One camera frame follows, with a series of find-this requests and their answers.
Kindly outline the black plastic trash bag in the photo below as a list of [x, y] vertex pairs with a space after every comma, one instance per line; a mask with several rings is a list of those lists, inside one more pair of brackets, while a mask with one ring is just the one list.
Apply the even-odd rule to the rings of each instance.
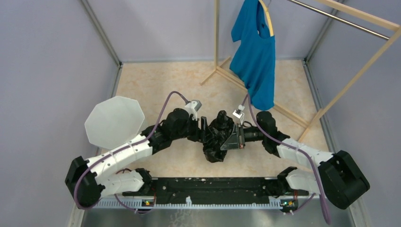
[[227, 141], [234, 129], [234, 120], [227, 115], [225, 110], [218, 112], [206, 129], [205, 141], [203, 142], [203, 153], [207, 161], [211, 163], [223, 162], [227, 150], [221, 146]]

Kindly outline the white translucent trash bin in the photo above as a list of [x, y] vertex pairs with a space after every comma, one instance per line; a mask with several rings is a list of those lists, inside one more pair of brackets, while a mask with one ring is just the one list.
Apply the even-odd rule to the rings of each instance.
[[84, 126], [89, 143], [112, 150], [133, 139], [148, 122], [137, 100], [114, 96], [98, 103]]

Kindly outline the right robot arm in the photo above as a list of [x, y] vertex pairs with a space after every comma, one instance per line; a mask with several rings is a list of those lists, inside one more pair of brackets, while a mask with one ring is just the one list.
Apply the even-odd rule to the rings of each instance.
[[348, 152], [321, 151], [290, 138], [278, 130], [268, 111], [257, 113], [253, 120], [255, 125], [250, 127], [224, 121], [228, 132], [223, 133], [218, 149], [243, 149], [246, 142], [261, 141], [268, 153], [310, 169], [295, 168], [285, 173], [277, 182], [281, 194], [290, 195], [294, 190], [316, 193], [344, 210], [369, 191], [369, 181]]

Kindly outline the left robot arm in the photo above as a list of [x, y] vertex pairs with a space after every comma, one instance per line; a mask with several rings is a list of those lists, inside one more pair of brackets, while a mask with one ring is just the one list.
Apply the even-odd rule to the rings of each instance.
[[79, 156], [72, 160], [65, 184], [76, 206], [82, 210], [94, 207], [103, 197], [125, 191], [147, 195], [152, 188], [151, 176], [145, 169], [125, 174], [117, 171], [127, 165], [171, 146], [174, 140], [200, 141], [199, 119], [182, 108], [151, 125], [133, 140], [88, 159]]

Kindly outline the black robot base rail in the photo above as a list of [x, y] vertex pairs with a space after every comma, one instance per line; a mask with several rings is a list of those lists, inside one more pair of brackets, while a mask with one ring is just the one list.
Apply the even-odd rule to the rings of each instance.
[[101, 199], [96, 208], [150, 209], [297, 209], [308, 191], [293, 190], [276, 177], [160, 177], [139, 192]]

